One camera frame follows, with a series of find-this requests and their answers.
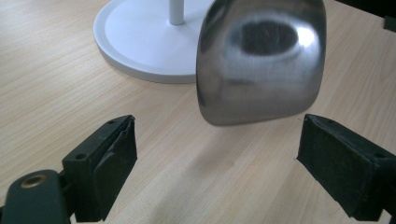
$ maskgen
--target white pole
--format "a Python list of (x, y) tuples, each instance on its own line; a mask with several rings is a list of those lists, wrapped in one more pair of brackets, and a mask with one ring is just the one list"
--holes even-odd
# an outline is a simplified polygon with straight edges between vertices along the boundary
[(169, 22), (181, 25), (184, 22), (184, 0), (169, 0)]

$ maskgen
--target wooden table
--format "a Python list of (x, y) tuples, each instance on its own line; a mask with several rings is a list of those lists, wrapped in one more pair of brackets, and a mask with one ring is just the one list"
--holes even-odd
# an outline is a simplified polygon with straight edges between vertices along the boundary
[[(139, 159), (106, 223), (357, 223), (295, 159), (304, 114), (211, 126), (195, 84), (139, 80), (103, 59), (92, 23), (107, 2), (2, 1), (0, 204), (15, 179), (61, 171), (100, 125), (132, 114)], [(374, 15), (325, 6), (324, 77), (306, 113), (396, 153), (396, 34)]]

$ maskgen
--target white lamp base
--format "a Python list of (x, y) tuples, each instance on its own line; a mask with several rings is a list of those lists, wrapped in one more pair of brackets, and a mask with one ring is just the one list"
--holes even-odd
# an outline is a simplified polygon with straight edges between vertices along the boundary
[(161, 83), (195, 82), (202, 21), (213, 0), (186, 0), (184, 23), (169, 23), (165, 0), (112, 0), (93, 33), (104, 58), (133, 77)]

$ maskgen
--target metal spoon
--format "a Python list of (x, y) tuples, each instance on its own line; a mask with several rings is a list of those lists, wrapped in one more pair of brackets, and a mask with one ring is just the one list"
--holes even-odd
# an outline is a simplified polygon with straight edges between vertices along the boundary
[(325, 52), (321, 0), (215, 1), (197, 52), (202, 115), (224, 126), (305, 111), (318, 96)]

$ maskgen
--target brass screw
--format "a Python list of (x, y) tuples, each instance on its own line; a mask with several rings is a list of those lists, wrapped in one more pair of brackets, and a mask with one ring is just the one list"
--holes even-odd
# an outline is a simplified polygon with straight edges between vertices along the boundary
[(23, 182), (21, 183), (21, 187), (23, 189), (31, 189), (44, 183), (46, 180), (46, 175), (33, 175), (23, 180)]

